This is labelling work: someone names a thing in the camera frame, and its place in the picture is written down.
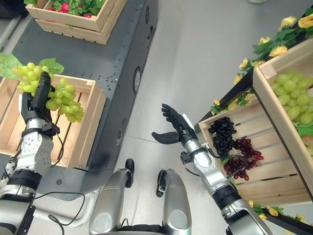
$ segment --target floor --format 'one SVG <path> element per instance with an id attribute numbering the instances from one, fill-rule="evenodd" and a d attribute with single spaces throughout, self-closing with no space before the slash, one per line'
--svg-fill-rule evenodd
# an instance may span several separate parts
<path id="1" fill-rule="evenodd" d="M 116 167 L 127 158 L 135 161 L 135 179 L 125 192 L 122 218 L 131 224 L 160 224 L 163 199 L 155 196 L 157 174 L 173 168 L 182 177 L 193 218 L 193 234 L 225 234 L 227 227 L 220 210 L 203 189 L 198 177 L 183 169 L 181 145 L 161 145 L 151 132 L 172 131 L 161 114 L 161 103 L 186 113 L 196 123 L 233 86 L 232 81 L 245 57 L 253 58 L 252 44 L 261 36 L 275 34 L 283 17 L 299 17 L 311 0 L 268 0 L 253 5 L 245 0 L 160 0 L 156 34 L 143 73 L 140 89 L 125 134 Z M 81 202 L 53 198 L 36 203 L 62 214 L 75 214 Z M 300 212 L 313 223 L 313 205 L 286 207 L 287 213 Z M 275 235 L 281 228 L 270 225 Z M 29 234 L 57 235 L 58 225 L 34 219 Z M 66 235 L 86 235 L 88 225 L 65 228 Z"/>

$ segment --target artificial grapes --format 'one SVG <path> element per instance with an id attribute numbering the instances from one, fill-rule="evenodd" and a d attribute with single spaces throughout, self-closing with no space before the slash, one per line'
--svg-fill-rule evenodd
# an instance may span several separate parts
<path id="1" fill-rule="evenodd" d="M 13 68 L 12 72 L 21 77 L 17 89 L 21 92 L 31 93 L 34 96 L 43 71 L 49 73 L 51 81 L 54 80 L 54 74 L 50 72 L 47 66 L 41 67 L 29 62 L 27 66 Z M 50 90 L 48 94 L 50 99 L 45 104 L 46 108 L 51 111 L 58 111 L 59 115 L 65 114 L 70 122 L 81 122 L 84 109 L 79 102 L 74 101 L 75 91 L 76 88 L 68 84 L 67 79 L 62 77 L 59 84 L 56 85 L 55 91 Z"/>
<path id="2" fill-rule="evenodd" d="M 308 94 L 311 85 L 313 78 L 293 70 L 278 75 L 270 86 L 292 121 L 309 124 L 313 122 L 313 97 Z"/>

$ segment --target wooden crate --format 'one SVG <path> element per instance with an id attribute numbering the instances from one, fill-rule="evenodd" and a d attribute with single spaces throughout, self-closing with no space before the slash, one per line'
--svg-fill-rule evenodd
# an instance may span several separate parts
<path id="1" fill-rule="evenodd" d="M 105 45 L 126 1 L 106 0 L 98 16 L 91 18 L 46 10 L 50 7 L 50 2 L 44 9 L 31 4 L 26 8 L 44 31 Z"/>
<path id="2" fill-rule="evenodd" d="M 313 158 L 306 150 L 295 127 L 269 85 L 275 80 L 276 75 L 289 70 L 303 72 L 307 76 L 313 77 L 313 39 L 306 40 L 288 50 L 285 55 L 264 63 L 256 68 L 253 74 L 253 87 L 313 195 Z"/>
<path id="3" fill-rule="evenodd" d="M 215 115 L 199 123 L 205 140 L 213 147 L 213 136 L 208 129 L 214 121 L 230 117 L 234 122 L 237 133 L 233 135 L 234 140 L 242 137 L 250 138 L 254 150 L 262 152 L 264 160 L 262 166 L 247 170 L 250 180 L 238 178 L 235 180 L 240 195 L 245 200 L 254 200 L 262 205 L 281 205 L 309 202 L 310 197 L 297 175 L 287 151 L 274 130 L 268 116 L 258 100 L 253 101 L 250 106 L 238 108 Z M 232 150 L 230 154 L 240 153 Z M 216 160 L 217 166 L 224 172 L 220 160 Z"/>
<path id="4" fill-rule="evenodd" d="M 65 115 L 59 116 L 57 112 L 51 112 L 52 121 L 60 128 L 59 136 L 64 143 L 64 153 L 58 165 L 84 167 L 89 158 L 106 95 L 93 80 L 55 75 L 52 84 L 56 84 L 61 77 L 65 77 L 68 84 L 76 87 L 75 99 L 82 104 L 85 114 L 81 123 L 70 123 Z M 18 111 L 20 92 L 16 90 L 17 83 L 17 80 L 7 78 L 0 83 L 1 100 L 4 101 L 4 108 L 0 109 L 0 153 L 8 155 L 16 154 L 21 140 L 20 133 L 25 129 L 25 122 Z M 61 151 L 57 136 L 53 137 L 53 143 L 51 160 L 55 163 Z"/>

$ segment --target black cable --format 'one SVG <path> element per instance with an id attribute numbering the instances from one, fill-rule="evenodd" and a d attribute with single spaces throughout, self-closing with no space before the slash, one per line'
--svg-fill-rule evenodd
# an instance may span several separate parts
<path id="1" fill-rule="evenodd" d="M 214 158 L 217 158 L 217 159 L 226 159 L 226 158 L 235 158 L 235 157 L 237 157 L 237 158 L 240 158 L 240 159 L 243 159 L 243 160 L 244 160 L 244 164 L 243 164 L 238 170 L 236 170 L 236 171 L 233 172 L 232 174 L 226 176 L 226 179 L 229 179 L 229 178 L 233 177 L 235 174 L 237 174 L 239 171 L 245 169 L 245 167 L 246 167 L 246 162 L 247 162 L 247 160 L 246 160 L 245 157 L 243 157 L 243 156 L 241 156 L 241 155 L 229 155 L 229 156 L 226 156 L 226 157 L 219 157 L 219 156 L 216 156 L 216 155 L 214 154 L 214 152 L 212 151 L 211 148 L 209 148 L 208 151 L 210 152 L 210 154 L 211 154 Z"/>
<path id="2" fill-rule="evenodd" d="M 195 175 L 195 176 L 199 176 L 199 177 L 200 177 L 200 175 L 198 175 L 198 174 L 192 172 L 191 170 L 189 170 L 189 169 L 186 167 L 186 163 L 184 163 L 184 167 L 185 167 L 186 171 L 188 171 L 190 174 L 193 174 L 193 175 Z"/>
<path id="3" fill-rule="evenodd" d="M 61 158 L 63 157 L 63 153 L 64 153 L 64 145 L 63 145 L 63 142 L 62 142 L 62 140 L 61 140 L 61 138 L 59 137 L 58 134 L 57 134 L 57 137 L 58 137 L 58 139 L 59 139 L 59 141 L 60 141 L 60 143 L 61 143 L 61 151 L 60 151 L 60 153 L 59 153 L 59 157 L 58 157 L 57 162 L 56 162 L 55 164 L 53 164 L 50 168 L 53 168 L 56 164 L 58 164 L 58 163 L 60 162 Z"/>
<path id="4" fill-rule="evenodd" d="M 127 226 L 129 226 L 128 218 L 125 218 L 125 219 L 123 219 L 123 222 L 122 222 L 122 224 L 121 224 L 121 228 L 123 227 L 125 221 L 126 221 L 126 223 L 127 223 Z"/>
<path id="5" fill-rule="evenodd" d="M 47 196 L 49 194 L 53 194 L 53 193 L 56 193 L 56 194 L 77 194 L 77 195 L 81 195 L 83 197 L 83 202 L 82 202 L 81 207 L 79 208 L 79 210 L 78 210 L 77 214 L 74 216 L 74 218 L 68 224 L 61 223 L 55 216 L 53 216 L 51 214 L 48 216 L 49 219 L 51 219 L 53 222 L 55 222 L 56 224 L 58 224 L 60 226 L 60 228 L 62 230 L 62 235 L 64 235 L 64 228 L 63 228 L 63 226 L 68 226 L 68 225 L 70 225 L 71 223 L 74 222 L 74 220 L 77 218 L 77 216 L 79 215 L 80 211 L 82 210 L 82 208 L 84 206 L 86 196 L 83 193 L 81 193 L 81 192 L 48 192 L 48 193 L 46 193 L 44 195 L 36 197 L 34 200 L 42 198 L 42 197 L 45 197 L 45 196 Z"/>

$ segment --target artificial flower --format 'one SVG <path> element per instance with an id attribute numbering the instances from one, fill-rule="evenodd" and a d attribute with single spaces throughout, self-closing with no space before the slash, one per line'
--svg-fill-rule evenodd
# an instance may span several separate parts
<path id="1" fill-rule="evenodd" d="M 284 18 L 280 24 L 279 31 L 283 29 L 285 26 L 293 26 L 293 24 L 296 22 L 297 18 L 294 16 L 289 16 L 287 18 Z"/>
<path id="2" fill-rule="evenodd" d="M 274 208 L 270 207 L 268 211 L 272 216 L 278 216 L 278 211 Z"/>
<path id="3" fill-rule="evenodd" d="M 245 58 L 244 61 L 239 65 L 239 68 L 242 70 L 248 65 L 248 59 Z"/>
<path id="4" fill-rule="evenodd" d="M 274 48 L 274 49 L 270 52 L 269 56 L 275 57 L 275 56 L 277 56 L 277 55 L 283 55 L 283 54 L 285 54 L 285 53 L 287 52 L 287 50 L 288 50 L 287 47 L 285 47 L 285 46 L 279 46 L 279 47 Z"/>
<path id="5" fill-rule="evenodd" d="M 266 215 L 264 215 L 264 214 L 260 214 L 259 217 L 260 217 L 261 219 L 263 219 L 263 220 L 267 219 Z"/>
<path id="6" fill-rule="evenodd" d="M 267 36 L 266 38 L 262 37 L 260 38 L 260 43 L 259 44 L 264 44 L 270 41 L 269 36 Z"/>
<path id="7" fill-rule="evenodd" d="M 228 105 L 228 110 L 230 111 L 233 111 L 237 108 L 237 104 L 236 102 L 238 101 L 238 98 L 235 99 L 233 102 L 231 102 L 229 105 Z"/>
<path id="8" fill-rule="evenodd" d="M 249 206 L 251 206 L 251 207 L 253 208 L 254 202 L 253 202 L 252 200 L 249 200 L 249 201 L 248 201 L 248 204 L 249 204 Z"/>
<path id="9" fill-rule="evenodd" d="M 298 25 L 300 28 L 309 28 L 313 26 L 313 14 L 300 18 L 298 21 Z"/>
<path id="10" fill-rule="evenodd" d="M 295 215 L 295 217 L 296 217 L 296 218 L 299 218 L 302 223 L 305 223 L 305 221 L 306 221 L 305 218 L 303 218 L 302 215 L 300 215 L 299 213 L 297 213 L 297 214 Z"/>
<path id="11" fill-rule="evenodd" d="M 242 79 L 242 77 L 243 77 L 242 74 L 235 76 L 235 78 L 234 78 L 234 84 L 237 84 L 237 83 Z"/>
<path id="12" fill-rule="evenodd" d="M 258 67 L 258 66 L 260 66 L 261 64 L 264 64 L 264 63 L 265 63 L 264 60 L 259 60 L 259 61 L 254 61 L 254 62 L 252 62 L 251 65 L 252 65 L 253 67 Z"/>

